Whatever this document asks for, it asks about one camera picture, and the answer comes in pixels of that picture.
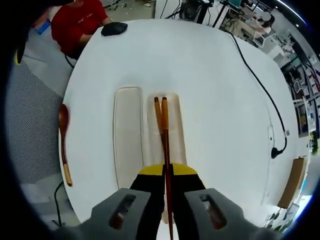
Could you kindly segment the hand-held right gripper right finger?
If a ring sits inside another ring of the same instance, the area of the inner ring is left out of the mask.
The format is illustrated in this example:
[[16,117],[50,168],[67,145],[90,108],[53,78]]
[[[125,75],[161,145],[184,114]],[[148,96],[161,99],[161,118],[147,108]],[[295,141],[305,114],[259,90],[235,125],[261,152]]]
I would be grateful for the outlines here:
[[243,210],[184,164],[172,164],[172,211],[181,240],[250,239]]

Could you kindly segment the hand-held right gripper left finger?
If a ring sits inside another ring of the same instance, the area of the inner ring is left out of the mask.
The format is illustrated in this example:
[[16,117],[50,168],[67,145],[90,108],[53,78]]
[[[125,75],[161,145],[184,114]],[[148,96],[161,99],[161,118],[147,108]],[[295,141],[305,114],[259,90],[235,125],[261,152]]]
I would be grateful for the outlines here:
[[164,211],[164,165],[139,171],[130,188],[121,188],[92,208],[88,240],[154,240]]

